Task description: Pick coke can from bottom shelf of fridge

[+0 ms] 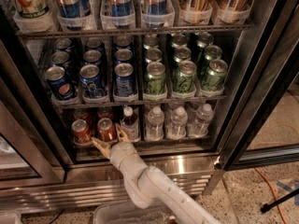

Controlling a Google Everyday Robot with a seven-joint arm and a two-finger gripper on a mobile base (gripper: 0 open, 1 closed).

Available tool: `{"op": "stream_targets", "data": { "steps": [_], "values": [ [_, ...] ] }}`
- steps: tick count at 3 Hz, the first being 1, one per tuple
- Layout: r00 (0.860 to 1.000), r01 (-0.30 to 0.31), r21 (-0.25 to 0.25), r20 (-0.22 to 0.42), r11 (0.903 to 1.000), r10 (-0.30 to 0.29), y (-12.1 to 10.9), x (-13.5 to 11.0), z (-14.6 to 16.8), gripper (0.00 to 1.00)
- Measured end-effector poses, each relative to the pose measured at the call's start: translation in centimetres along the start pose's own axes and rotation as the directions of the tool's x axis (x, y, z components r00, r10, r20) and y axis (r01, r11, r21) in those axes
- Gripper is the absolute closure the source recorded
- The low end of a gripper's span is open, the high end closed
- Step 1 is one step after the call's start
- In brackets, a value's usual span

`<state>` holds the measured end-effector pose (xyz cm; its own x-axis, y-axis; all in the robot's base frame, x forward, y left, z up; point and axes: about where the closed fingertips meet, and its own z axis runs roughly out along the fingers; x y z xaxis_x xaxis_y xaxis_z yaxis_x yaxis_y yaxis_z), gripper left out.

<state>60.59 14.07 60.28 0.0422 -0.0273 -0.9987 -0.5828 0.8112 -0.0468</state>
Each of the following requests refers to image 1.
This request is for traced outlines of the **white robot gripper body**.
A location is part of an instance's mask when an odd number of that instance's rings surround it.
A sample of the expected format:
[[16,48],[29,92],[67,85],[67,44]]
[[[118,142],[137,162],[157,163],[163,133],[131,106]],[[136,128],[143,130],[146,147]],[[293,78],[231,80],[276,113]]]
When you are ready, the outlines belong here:
[[138,155],[133,144],[119,142],[110,150],[109,160],[119,171],[133,171],[138,161]]

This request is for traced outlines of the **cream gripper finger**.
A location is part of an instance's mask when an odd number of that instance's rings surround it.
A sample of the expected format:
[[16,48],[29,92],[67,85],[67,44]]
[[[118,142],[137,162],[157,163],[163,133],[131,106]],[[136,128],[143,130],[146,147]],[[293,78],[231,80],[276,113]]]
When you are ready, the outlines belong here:
[[118,140],[120,142],[129,142],[127,133],[122,129],[119,123],[115,124]]
[[111,145],[109,143],[101,141],[95,137],[92,138],[92,142],[105,158],[110,158]]

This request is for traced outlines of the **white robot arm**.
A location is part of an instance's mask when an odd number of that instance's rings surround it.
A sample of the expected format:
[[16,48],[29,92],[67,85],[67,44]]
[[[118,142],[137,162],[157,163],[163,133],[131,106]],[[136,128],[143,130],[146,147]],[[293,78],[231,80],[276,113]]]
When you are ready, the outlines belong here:
[[147,165],[119,124],[116,130],[118,143],[111,145],[95,137],[92,142],[122,173],[124,187],[135,206],[146,209],[159,200],[175,214],[179,224],[221,224],[163,171]]

